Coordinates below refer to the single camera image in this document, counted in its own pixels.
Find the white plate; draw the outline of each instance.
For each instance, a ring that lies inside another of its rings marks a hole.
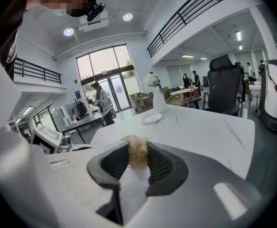
[[[147,114],[142,118],[142,123],[143,124],[152,124],[157,122],[159,119],[162,118],[162,114],[161,113],[155,113],[155,114]]]

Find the doorway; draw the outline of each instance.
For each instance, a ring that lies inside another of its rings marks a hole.
[[[98,83],[107,93],[116,112],[131,108],[131,101],[121,73],[101,78]]]

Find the woman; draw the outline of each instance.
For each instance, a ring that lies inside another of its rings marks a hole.
[[[106,112],[108,113],[104,116],[104,120],[106,122],[106,126],[114,124],[114,120],[112,119],[111,111],[112,111],[112,106],[109,101],[109,98],[107,96],[107,93],[102,89],[99,83],[94,83],[91,85],[93,89],[96,90],[96,94],[93,96],[93,104],[97,105],[101,112]]]

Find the black railing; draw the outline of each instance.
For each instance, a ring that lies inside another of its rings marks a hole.
[[[161,47],[193,19],[223,0],[188,0],[163,26],[147,50],[153,57]]]
[[[14,73],[20,74],[22,77],[26,76],[40,78],[44,81],[53,81],[62,84],[61,75],[59,73],[36,65],[34,63],[27,62],[18,57],[15,59]]]

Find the office chair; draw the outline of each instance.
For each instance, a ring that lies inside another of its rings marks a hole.
[[[206,111],[237,116],[236,105],[240,83],[240,67],[232,65],[228,55],[211,60],[208,72],[209,94]]]

